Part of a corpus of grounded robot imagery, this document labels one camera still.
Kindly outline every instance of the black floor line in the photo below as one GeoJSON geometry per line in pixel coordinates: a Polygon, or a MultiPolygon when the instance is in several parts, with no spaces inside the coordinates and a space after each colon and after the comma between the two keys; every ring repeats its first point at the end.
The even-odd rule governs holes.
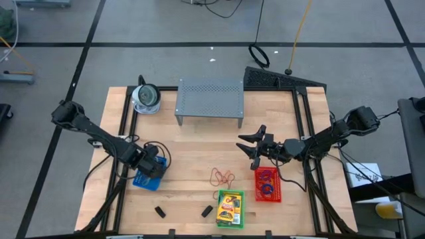
{"type": "Polygon", "coordinates": [[[422,64],[419,61],[418,56],[416,55],[416,52],[414,51],[413,47],[420,47],[424,46],[423,43],[410,43],[410,40],[406,34],[406,31],[404,30],[400,19],[398,18],[398,15],[396,13],[396,10],[394,9],[394,6],[392,5],[390,0],[385,0],[385,4],[388,7],[388,10],[390,11],[391,17],[394,20],[394,23],[397,27],[398,32],[400,33],[401,39],[406,44],[407,52],[410,55],[410,58],[412,59],[413,65],[419,75],[420,80],[422,81],[423,85],[425,86],[425,72],[424,68],[422,67],[422,64]]]}
{"type": "MultiPolygon", "coordinates": [[[[96,11],[96,14],[94,15],[92,26],[90,27],[90,31],[87,36],[86,43],[81,53],[80,60],[78,61],[74,76],[72,77],[72,81],[68,89],[68,93],[66,94],[66,98],[65,98],[66,100],[71,100],[72,97],[74,96],[75,88],[78,83],[78,80],[80,79],[81,71],[84,67],[88,50],[90,49],[90,45],[94,37],[94,32],[96,31],[96,28],[98,26],[100,15],[102,14],[105,2],[106,0],[101,0],[99,2],[98,9],[96,11]]],[[[53,160],[54,152],[56,151],[56,146],[58,145],[61,132],[62,130],[59,127],[56,127],[54,129],[52,139],[48,145],[46,155],[44,156],[44,161],[41,165],[40,173],[35,182],[35,186],[34,186],[33,192],[31,193],[27,208],[25,209],[25,213],[21,221],[21,225],[19,226],[16,238],[24,238],[27,235],[28,228],[30,226],[31,219],[33,217],[37,203],[39,201],[40,194],[43,189],[42,187],[43,187],[44,181],[46,180],[50,164],[53,160]]]]}
{"type": "MultiPolygon", "coordinates": [[[[252,42],[92,42],[90,47],[158,48],[158,47],[248,47],[252,42]]],[[[17,47],[85,47],[84,42],[18,42],[17,47]]],[[[293,42],[257,42],[263,47],[293,47],[293,42]]],[[[425,42],[411,43],[424,48],[425,42]]],[[[297,47],[325,48],[399,48],[405,42],[299,42],[297,47]]]]}

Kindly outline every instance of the wooden tabletop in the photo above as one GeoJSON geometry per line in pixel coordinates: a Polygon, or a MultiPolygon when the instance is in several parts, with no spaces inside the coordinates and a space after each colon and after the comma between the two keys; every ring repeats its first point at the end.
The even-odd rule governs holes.
{"type": "MultiPolygon", "coordinates": [[[[323,88],[307,88],[307,92],[314,128],[319,132],[330,126],[325,92],[323,88]]],[[[109,89],[100,126],[113,135],[118,134],[125,94],[125,87],[109,89]]],[[[174,116],[176,98],[177,91],[162,92],[160,111],[137,118],[135,133],[140,136],[137,143],[164,143],[172,154],[173,162],[156,192],[135,187],[132,180],[127,182],[120,233],[168,234],[168,230],[174,228],[176,234],[264,235],[265,230],[271,230],[273,235],[314,235],[308,193],[292,183],[281,181],[281,203],[256,202],[251,160],[235,146],[235,143],[246,143],[237,137],[239,134],[253,134],[262,124],[267,126],[268,133],[274,134],[275,141],[298,138],[291,92],[245,92],[241,129],[237,127],[237,119],[220,118],[185,117],[183,125],[178,126],[174,116]],[[236,177],[232,189],[245,192],[246,220],[243,230],[216,226],[217,201],[213,199],[213,192],[218,188],[209,183],[214,167],[223,173],[230,170],[236,177]],[[208,205],[213,206],[214,210],[203,218],[201,213],[208,205]],[[163,209],[167,215],[165,218],[155,212],[156,206],[163,209]]],[[[305,134],[308,135],[302,100],[299,99],[305,134]]],[[[131,113],[128,117],[127,134],[131,113]]],[[[339,157],[335,149],[329,154],[339,157]]],[[[95,149],[91,167],[105,156],[103,149],[95,149]]],[[[112,161],[108,161],[88,179],[76,230],[87,225],[104,202],[111,165],[112,161]]],[[[262,159],[260,166],[269,167],[272,164],[262,159]]],[[[323,159],[322,167],[329,202],[347,225],[357,230],[341,163],[328,157],[323,159]]],[[[299,161],[293,160],[280,170],[286,179],[304,184],[299,161]]],[[[135,175],[134,171],[130,171],[129,176],[132,175],[135,175]]],[[[317,205],[324,231],[323,209],[319,201],[317,205]]],[[[108,228],[112,228],[115,209],[114,204],[108,228]]]]}

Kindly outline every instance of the concrete floor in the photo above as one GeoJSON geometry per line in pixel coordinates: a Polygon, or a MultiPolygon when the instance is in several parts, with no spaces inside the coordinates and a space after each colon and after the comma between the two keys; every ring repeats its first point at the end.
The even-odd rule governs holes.
{"type": "MultiPolygon", "coordinates": [[[[15,117],[1,129],[0,237],[14,238],[50,143],[50,113],[65,98],[100,0],[73,0],[69,9],[20,8],[20,42],[79,42],[81,47],[20,47],[36,66],[34,85],[0,83],[0,102],[11,104],[15,117]]],[[[411,42],[425,42],[425,2],[392,0],[411,42]]],[[[230,13],[238,1],[211,6],[230,13]]],[[[307,0],[266,0],[260,42],[291,42],[307,0]]],[[[0,5],[11,8],[8,0],[0,5]]],[[[252,42],[261,1],[245,0],[229,19],[179,0],[107,0],[93,42],[252,42]]],[[[384,1],[314,1],[301,42],[402,42],[384,1]]],[[[281,72],[290,47],[266,47],[270,70],[281,72]]],[[[425,61],[425,48],[415,48],[425,61]]],[[[75,102],[100,122],[110,86],[148,82],[175,86],[182,77],[240,78],[256,67],[246,47],[92,47],[82,69],[75,102]]],[[[10,56],[0,71],[22,70],[10,56]]],[[[342,117],[357,106],[376,114],[397,108],[399,98],[424,95],[424,85],[405,47],[298,48],[294,76],[327,84],[330,109],[342,117]]],[[[71,233],[82,196],[82,182],[92,156],[86,136],[62,132],[27,236],[71,233]]],[[[363,162],[376,162],[385,175],[410,171],[400,120],[392,116],[366,137],[350,137],[346,152],[363,162]]]]}

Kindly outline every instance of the yellow cable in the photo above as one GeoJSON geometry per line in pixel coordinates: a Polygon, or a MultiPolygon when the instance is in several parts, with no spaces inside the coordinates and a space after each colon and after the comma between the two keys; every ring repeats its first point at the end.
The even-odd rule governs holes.
{"type": "Polygon", "coordinates": [[[310,10],[312,2],[313,2],[313,0],[308,1],[307,7],[305,8],[304,16],[303,16],[301,22],[299,23],[298,32],[297,32],[297,35],[296,35],[295,41],[294,41],[294,46],[292,47],[290,66],[288,67],[288,69],[291,69],[292,61],[294,60],[295,49],[297,48],[297,41],[298,41],[299,33],[301,32],[301,28],[303,27],[305,17],[307,16],[308,11],[310,10]]]}
{"type": "Polygon", "coordinates": [[[35,67],[30,63],[30,62],[28,62],[27,60],[25,60],[25,58],[23,58],[23,56],[21,56],[15,49],[13,49],[10,45],[9,45],[9,43],[7,43],[7,41],[3,38],[3,37],[0,37],[0,40],[3,42],[3,43],[5,43],[5,45],[9,48],[9,49],[11,49],[12,50],[12,52],[16,55],[16,56],[18,56],[30,69],[31,69],[31,72],[10,72],[10,74],[31,74],[31,75],[33,75],[34,74],[34,69],[35,69],[35,67]]]}

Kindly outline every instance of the red plastic basket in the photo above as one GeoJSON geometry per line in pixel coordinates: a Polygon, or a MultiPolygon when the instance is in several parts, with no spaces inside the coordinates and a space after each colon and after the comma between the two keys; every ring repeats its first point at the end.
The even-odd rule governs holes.
{"type": "Polygon", "coordinates": [[[281,202],[280,178],[275,167],[259,167],[255,170],[255,200],[281,202]]]}

